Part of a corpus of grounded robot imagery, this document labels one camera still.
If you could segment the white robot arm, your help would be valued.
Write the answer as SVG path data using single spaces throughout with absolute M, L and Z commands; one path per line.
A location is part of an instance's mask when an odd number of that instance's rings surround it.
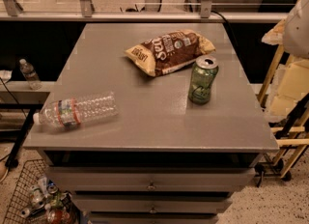
M 289 12 L 283 34 L 287 53 L 309 58 L 309 0 L 299 0 Z

